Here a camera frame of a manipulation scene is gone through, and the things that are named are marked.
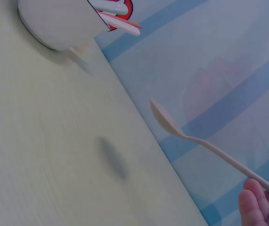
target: fabric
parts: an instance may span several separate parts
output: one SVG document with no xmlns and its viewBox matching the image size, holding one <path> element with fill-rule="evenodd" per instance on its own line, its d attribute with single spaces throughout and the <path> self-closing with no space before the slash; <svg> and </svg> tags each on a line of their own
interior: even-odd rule
<svg viewBox="0 0 269 226">
<path fill-rule="evenodd" d="M 240 224 L 245 176 L 155 121 L 154 98 L 191 136 L 269 181 L 269 0 L 135 0 L 138 37 L 96 40 L 211 226 Z"/>
</svg>

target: white cup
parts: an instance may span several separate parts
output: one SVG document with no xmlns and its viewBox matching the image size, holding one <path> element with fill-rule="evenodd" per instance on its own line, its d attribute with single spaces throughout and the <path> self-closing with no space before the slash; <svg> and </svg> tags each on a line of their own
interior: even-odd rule
<svg viewBox="0 0 269 226">
<path fill-rule="evenodd" d="M 19 0 L 18 12 L 31 34 L 55 50 L 81 45 L 108 30 L 87 0 Z"/>
</svg>

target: spoon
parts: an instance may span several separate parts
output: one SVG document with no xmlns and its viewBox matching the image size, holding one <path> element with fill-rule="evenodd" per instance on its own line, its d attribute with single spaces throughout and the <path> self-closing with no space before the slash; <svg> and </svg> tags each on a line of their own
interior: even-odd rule
<svg viewBox="0 0 269 226">
<path fill-rule="evenodd" d="M 107 0 L 90 0 L 92 6 L 101 11 L 126 15 L 128 13 L 128 8 L 122 0 L 119 1 L 107 1 Z"/>
<path fill-rule="evenodd" d="M 242 165 L 237 160 L 233 159 L 231 156 L 217 148 L 216 146 L 212 145 L 211 143 L 196 138 L 196 137 L 189 137 L 184 134 L 184 132 L 181 130 L 179 126 L 177 126 L 175 120 L 157 103 L 155 100 L 150 99 L 150 106 L 152 113 L 155 117 L 155 119 L 158 121 L 158 123 L 164 128 L 167 132 L 169 132 L 172 135 L 175 135 L 179 138 L 193 141 L 194 143 L 197 143 L 210 151 L 212 151 L 214 154 L 222 158 L 224 161 L 226 161 L 228 164 L 236 168 L 238 171 L 246 175 L 248 178 L 253 178 L 259 182 L 259 184 L 269 192 L 269 182 L 266 181 L 264 178 L 260 177 L 258 174 L 247 168 L 246 166 Z"/>
<path fill-rule="evenodd" d="M 129 21 L 129 20 L 125 20 L 125 19 L 123 19 L 123 18 L 120 18 L 120 17 L 117 17 L 117 16 L 113 16 L 113 15 L 110 15 L 110 14 L 107 14 L 107 13 L 103 13 L 103 12 L 98 12 L 98 13 L 99 13 L 99 14 L 107 15 L 107 16 L 109 16 L 109 17 L 115 18 L 115 19 L 120 20 L 120 21 L 123 21 L 123 22 L 125 22 L 125 23 L 127 23 L 127 24 L 130 24 L 130 25 L 132 25 L 132 26 L 135 26 L 135 27 L 137 27 L 137 28 L 143 28 L 141 25 L 136 24 L 136 23 L 134 23 L 134 22 L 131 22 L 131 21 Z"/>
<path fill-rule="evenodd" d="M 127 24 L 123 21 L 117 20 L 115 18 L 112 18 L 110 16 L 107 16 L 105 14 L 99 14 L 100 17 L 105 21 L 105 23 L 112 25 L 113 27 L 119 28 L 129 34 L 132 34 L 134 36 L 140 35 L 140 31 L 137 27 Z"/>
</svg>

